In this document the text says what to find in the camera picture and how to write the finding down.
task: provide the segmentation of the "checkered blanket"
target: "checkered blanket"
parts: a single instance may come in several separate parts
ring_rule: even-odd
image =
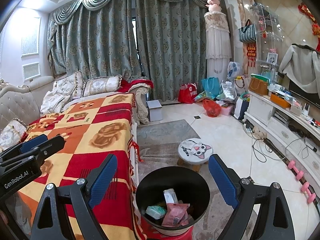
[[[31,222],[45,185],[65,186],[86,178],[112,153],[118,168],[93,213],[110,240],[146,239],[132,204],[129,149],[133,104],[133,94],[117,94],[71,105],[62,114],[49,114],[31,124],[26,140],[45,134],[49,139],[61,135],[66,142],[63,150],[45,160],[42,175],[19,191],[31,209]],[[76,239],[83,239],[72,207],[67,205],[67,211]]]

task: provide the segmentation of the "beige plush toy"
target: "beige plush toy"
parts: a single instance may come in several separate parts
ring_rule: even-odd
[[[207,3],[205,6],[209,8],[209,12],[221,12],[220,0],[207,0]]]

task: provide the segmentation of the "brown handbag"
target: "brown handbag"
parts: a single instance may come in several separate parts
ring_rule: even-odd
[[[261,96],[268,95],[268,82],[264,82],[257,78],[251,78],[249,90]]]

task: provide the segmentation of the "orange storage box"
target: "orange storage box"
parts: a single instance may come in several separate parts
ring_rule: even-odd
[[[281,106],[284,109],[291,107],[291,105],[287,101],[285,101],[284,99],[282,99],[280,97],[277,97],[274,94],[271,94],[270,100],[272,102],[274,102],[275,104],[277,104],[278,106]]]

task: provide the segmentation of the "green patterned curtain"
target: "green patterned curtain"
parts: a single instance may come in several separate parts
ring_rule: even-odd
[[[193,0],[136,0],[136,28],[144,72],[154,99],[174,100],[182,84],[201,88],[206,76],[204,14]]]
[[[85,79],[119,74],[126,80],[140,77],[131,8],[132,0],[111,0],[95,11],[82,3],[69,22],[51,24],[48,31],[56,28],[55,35],[50,35],[56,73],[81,70]]]

